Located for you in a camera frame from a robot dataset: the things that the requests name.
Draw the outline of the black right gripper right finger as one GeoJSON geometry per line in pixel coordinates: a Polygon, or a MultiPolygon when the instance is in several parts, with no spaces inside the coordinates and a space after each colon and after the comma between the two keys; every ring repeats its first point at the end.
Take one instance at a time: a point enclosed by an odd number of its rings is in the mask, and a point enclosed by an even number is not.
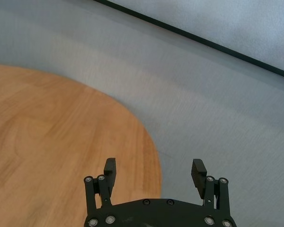
{"type": "Polygon", "coordinates": [[[191,176],[204,207],[220,211],[230,210],[228,179],[224,177],[215,179],[207,175],[201,159],[193,159],[191,176]]]}

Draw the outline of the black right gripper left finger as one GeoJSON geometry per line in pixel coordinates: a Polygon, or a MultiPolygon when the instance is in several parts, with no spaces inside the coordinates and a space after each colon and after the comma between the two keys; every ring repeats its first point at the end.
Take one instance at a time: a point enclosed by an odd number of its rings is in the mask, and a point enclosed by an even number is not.
{"type": "Polygon", "coordinates": [[[102,175],[97,178],[86,176],[84,178],[87,210],[96,210],[95,195],[101,199],[101,207],[112,206],[111,195],[116,178],[116,160],[108,158],[102,175]]]}

